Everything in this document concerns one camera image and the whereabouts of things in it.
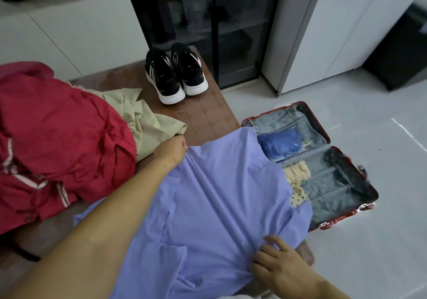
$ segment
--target wooden table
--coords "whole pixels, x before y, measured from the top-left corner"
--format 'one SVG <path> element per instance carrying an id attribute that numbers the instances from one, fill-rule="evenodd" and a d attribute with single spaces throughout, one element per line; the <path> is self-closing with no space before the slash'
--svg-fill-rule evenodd
<path id="1" fill-rule="evenodd" d="M 188 125 L 185 139 L 189 146 L 199 146 L 207 141 L 216 140 L 235 129 L 238 129 L 236 118 L 225 101 L 218 85 L 201 60 L 203 72 L 209 88 L 198 96 L 187 96 L 175 105 L 163 105 L 154 87 L 148 82 L 145 74 L 145 61 L 136 62 L 120 68 L 107 70 L 94 75 L 88 75 L 72 81 L 86 89 L 108 91 L 121 88 L 142 88 L 140 98 L 144 99 L 154 113 L 176 118 Z M 151 157 L 140 161 L 140 170 Z M 71 205 L 62 213 L 43 222 L 35 221 L 16 228 L 3 236 L 3 242 L 18 244 L 26 251 L 43 257 L 64 239 L 73 228 L 73 216 L 84 211 L 89 205 L 83 202 Z M 312 264 L 314 259 L 307 244 L 304 242 L 298 248 L 300 255 Z M 0 252 L 0 296 L 9 286 L 21 279 L 36 263 L 23 259 L 11 250 L 3 247 Z M 249 293 L 258 292 L 260 286 L 252 287 Z"/>

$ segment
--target person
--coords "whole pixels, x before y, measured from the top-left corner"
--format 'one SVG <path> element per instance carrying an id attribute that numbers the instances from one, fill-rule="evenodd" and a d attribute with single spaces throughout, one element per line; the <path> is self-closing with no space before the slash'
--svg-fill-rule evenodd
<path id="1" fill-rule="evenodd" d="M 161 143 L 152 162 L 99 204 L 4 298 L 107 299 L 157 189 L 187 149 L 183 136 Z M 277 296 L 348 299 L 282 239 L 272 235 L 264 239 L 249 269 Z"/>

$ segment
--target red clothing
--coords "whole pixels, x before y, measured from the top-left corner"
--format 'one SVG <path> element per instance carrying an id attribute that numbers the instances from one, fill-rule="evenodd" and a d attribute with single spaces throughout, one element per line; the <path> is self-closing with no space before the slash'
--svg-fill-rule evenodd
<path id="1" fill-rule="evenodd" d="M 135 172 L 126 122 L 39 62 L 0 66 L 0 234 L 93 203 Z"/>

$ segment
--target pair of shoes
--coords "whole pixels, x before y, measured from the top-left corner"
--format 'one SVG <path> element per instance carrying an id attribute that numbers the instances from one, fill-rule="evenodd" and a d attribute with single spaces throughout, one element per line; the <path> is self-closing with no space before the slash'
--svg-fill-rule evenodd
<path id="1" fill-rule="evenodd" d="M 159 48 L 147 53 L 145 73 L 155 87 L 160 101 L 172 105 L 185 98 L 205 92 L 208 84 L 197 55 L 186 45 L 174 43 L 169 56 Z"/>

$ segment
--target white shoe sole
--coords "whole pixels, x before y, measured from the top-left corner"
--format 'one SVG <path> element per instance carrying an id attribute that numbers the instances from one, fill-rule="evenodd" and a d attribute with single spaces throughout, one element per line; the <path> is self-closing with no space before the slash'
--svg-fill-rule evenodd
<path id="1" fill-rule="evenodd" d="M 152 79 L 150 78 L 150 76 L 148 75 L 147 72 L 145 72 L 145 75 L 147 76 L 148 81 L 153 85 L 153 87 L 156 89 L 157 91 L 157 95 L 159 96 L 160 101 L 165 104 L 165 105 L 173 105 L 176 104 L 178 102 L 180 102 L 181 100 L 183 100 L 185 98 L 185 92 L 182 89 L 181 85 L 179 85 L 179 90 L 176 94 L 171 95 L 171 96 L 163 96 L 159 90 L 156 87 L 156 84 L 152 81 Z"/>
<path id="2" fill-rule="evenodd" d="M 198 86 L 187 86 L 185 83 L 183 83 L 185 93 L 189 96 L 196 96 L 200 95 L 202 92 L 205 92 L 209 85 L 207 83 L 205 74 L 203 73 L 203 82 L 199 84 Z"/>

